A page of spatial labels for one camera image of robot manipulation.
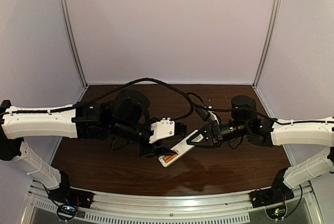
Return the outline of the orange battery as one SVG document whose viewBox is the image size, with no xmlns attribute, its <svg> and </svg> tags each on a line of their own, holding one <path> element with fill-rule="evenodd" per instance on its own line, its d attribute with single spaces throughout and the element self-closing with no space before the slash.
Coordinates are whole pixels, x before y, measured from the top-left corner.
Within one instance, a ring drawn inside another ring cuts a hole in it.
<svg viewBox="0 0 334 224">
<path fill-rule="evenodd" d="M 166 162 L 170 162 L 171 160 L 173 160 L 174 158 L 176 158 L 178 155 L 172 155 L 172 156 L 168 156 L 166 158 Z"/>
<path fill-rule="evenodd" d="M 163 158 L 166 164 L 173 163 L 173 161 L 177 158 L 177 156 L 166 156 Z"/>
</svg>

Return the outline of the white remote control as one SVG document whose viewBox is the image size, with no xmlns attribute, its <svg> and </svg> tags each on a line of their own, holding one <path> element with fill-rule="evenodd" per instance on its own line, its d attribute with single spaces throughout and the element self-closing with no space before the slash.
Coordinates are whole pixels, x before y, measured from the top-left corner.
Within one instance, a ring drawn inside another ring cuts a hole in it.
<svg viewBox="0 0 334 224">
<path fill-rule="evenodd" d="M 189 135 L 186 136 L 185 138 L 183 138 L 179 143 L 177 143 L 174 147 L 172 147 L 172 150 L 176 152 L 177 158 L 173 161 L 173 163 L 175 163 L 176 161 L 178 161 L 181 157 L 183 157 L 186 153 L 188 153 L 189 151 L 191 151 L 193 148 L 195 148 L 195 146 L 193 145 L 188 145 L 186 140 L 189 138 Z M 159 162 L 162 164 L 163 167 L 167 168 L 170 165 L 172 165 L 173 163 L 168 163 L 166 164 L 163 160 L 163 158 L 166 156 L 161 156 L 159 157 Z"/>
</svg>

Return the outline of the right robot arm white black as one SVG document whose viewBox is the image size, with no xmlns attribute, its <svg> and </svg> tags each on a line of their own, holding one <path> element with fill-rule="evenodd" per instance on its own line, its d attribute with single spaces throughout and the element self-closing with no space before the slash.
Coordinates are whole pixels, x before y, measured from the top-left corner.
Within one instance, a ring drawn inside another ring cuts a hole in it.
<svg viewBox="0 0 334 224">
<path fill-rule="evenodd" d="M 268 200 L 280 203 L 294 188 L 325 173 L 333 173 L 333 118 L 320 120 L 279 120 L 266 117 L 256 110 L 254 99 L 235 96 L 231 100 L 232 119 L 226 124 L 211 120 L 210 110 L 197 107 L 196 111 L 209 123 L 187 140 L 195 147 L 214 149 L 236 139 L 247 138 L 253 145 L 262 147 L 286 144 L 321 145 L 324 150 L 307 160 L 280 170 L 271 188 Z"/>
</svg>

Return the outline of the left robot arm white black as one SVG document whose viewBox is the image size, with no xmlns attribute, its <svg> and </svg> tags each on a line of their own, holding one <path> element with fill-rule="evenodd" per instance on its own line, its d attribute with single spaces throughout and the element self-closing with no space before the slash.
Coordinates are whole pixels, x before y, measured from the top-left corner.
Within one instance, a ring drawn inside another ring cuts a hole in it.
<svg viewBox="0 0 334 224">
<path fill-rule="evenodd" d="M 143 156 L 169 155 L 174 152 L 158 141 L 176 135 L 170 118 L 153 120 L 150 102 L 141 92 L 123 90 L 114 100 L 104 103 L 78 102 L 57 108 L 24 109 L 9 100 L 1 104 L 1 160 L 18 163 L 28 175 L 45 186 L 63 205 L 75 201 L 69 176 L 46 164 L 24 141 L 25 137 L 60 136 L 78 139 L 121 139 L 125 144 L 139 143 Z"/>
</svg>

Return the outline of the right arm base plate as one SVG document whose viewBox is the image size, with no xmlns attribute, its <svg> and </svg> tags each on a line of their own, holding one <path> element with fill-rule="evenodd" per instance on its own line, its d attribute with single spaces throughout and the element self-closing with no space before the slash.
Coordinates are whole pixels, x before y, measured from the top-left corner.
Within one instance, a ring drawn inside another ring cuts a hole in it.
<svg viewBox="0 0 334 224">
<path fill-rule="evenodd" d="M 285 200 L 293 199 L 292 190 L 283 190 L 280 188 L 266 188 L 255 190 L 249 193 L 250 201 L 253 208 L 283 203 Z"/>
</svg>

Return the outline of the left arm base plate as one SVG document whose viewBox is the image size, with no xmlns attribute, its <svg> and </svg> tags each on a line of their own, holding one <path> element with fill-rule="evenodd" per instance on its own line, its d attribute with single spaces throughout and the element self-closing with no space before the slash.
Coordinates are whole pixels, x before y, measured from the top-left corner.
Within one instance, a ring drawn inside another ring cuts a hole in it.
<svg viewBox="0 0 334 224">
<path fill-rule="evenodd" d="M 75 207 L 89 209 L 93 201 L 94 193 L 74 188 L 57 188 L 47 191 L 49 199 L 63 204 L 69 204 Z"/>
</svg>

